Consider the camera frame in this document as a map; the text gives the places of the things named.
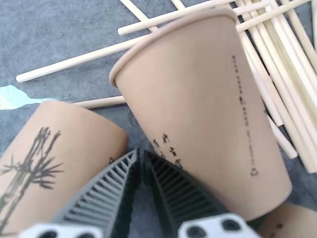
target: black bamboo print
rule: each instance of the black bamboo print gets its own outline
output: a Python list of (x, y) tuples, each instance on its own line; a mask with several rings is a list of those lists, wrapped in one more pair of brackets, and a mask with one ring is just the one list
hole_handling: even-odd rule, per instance
[(55, 157), (50, 156), (60, 135), (58, 131), (51, 136), (50, 128), (42, 127), (23, 161), (16, 162), (11, 155), (10, 164), (3, 165), (0, 169), (0, 175), (15, 173), (5, 192), (0, 194), (0, 236), (5, 235), (3, 230), (30, 184), (38, 184), (44, 189), (53, 189), (55, 182), (52, 180), (58, 173), (63, 172), (60, 170), (62, 163), (54, 165)]

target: rolled cup rim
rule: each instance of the rolled cup rim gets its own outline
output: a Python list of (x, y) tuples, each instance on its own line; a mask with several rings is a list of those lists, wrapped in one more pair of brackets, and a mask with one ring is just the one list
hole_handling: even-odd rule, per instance
[(201, 10), (188, 16), (181, 17), (163, 27), (154, 33), (149, 34), (144, 40), (141, 40), (135, 46), (133, 46), (130, 50), (128, 50), (113, 66), (109, 74), (109, 82), (117, 87), (115, 83), (115, 79), (119, 72), (125, 67), (139, 52), (144, 50), (146, 47), (150, 46), (160, 38), (166, 36), (167, 34), (190, 25), (194, 22), (204, 20), (206, 18), (211, 18), (215, 16), (227, 16), (230, 17), (234, 22), (237, 20), (236, 13), (227, 8), (213, 8), (208, 10)]

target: gray carpet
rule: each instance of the gray carpet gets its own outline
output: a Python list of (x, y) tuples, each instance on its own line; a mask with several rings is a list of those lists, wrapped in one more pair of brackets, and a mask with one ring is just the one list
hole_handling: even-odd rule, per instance
[[(183, 0), (186, 6), (203, 0)], [(148, 17), (175, 10), (169, 0), (134, 0)], [(312, 38), (311, 8), (296, 9)], [(0, 87), (9, 84), (31, 98), (67, 102), (119, 95), (108, 74), (122, 53), (97, 59), (23, 84), (16, 75), (147, 33), (120, 37), (117, 28), (137, 22), (119, 0), (0, 0)], [(0, 154), (13, 140), (37, 105), (0, 111)], [(129, 147), (151, 148), (127, 106), (95, 110), (123, 127)], [(306, 173), (299, 159), (284, 159), (294, 188), (288, 201), (317, 210), (317, 175)], [(162, 237), (153, 198), (145, 186), (137, 191), (130, 237)]]

